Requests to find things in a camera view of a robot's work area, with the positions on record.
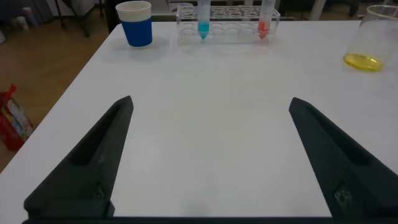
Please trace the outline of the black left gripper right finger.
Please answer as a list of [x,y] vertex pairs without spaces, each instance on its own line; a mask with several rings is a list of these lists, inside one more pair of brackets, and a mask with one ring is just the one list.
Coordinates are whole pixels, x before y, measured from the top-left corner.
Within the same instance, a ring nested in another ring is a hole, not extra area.
[[289,112],[333,217],[396,217],[397,174],[310,103]]

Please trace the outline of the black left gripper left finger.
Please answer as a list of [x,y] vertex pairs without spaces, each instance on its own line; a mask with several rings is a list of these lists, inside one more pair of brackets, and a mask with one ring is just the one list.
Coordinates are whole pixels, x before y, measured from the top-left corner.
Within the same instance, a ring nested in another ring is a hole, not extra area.
[[134,106],[116,101],[25,199],[29,217],[111,217],[118,173]]

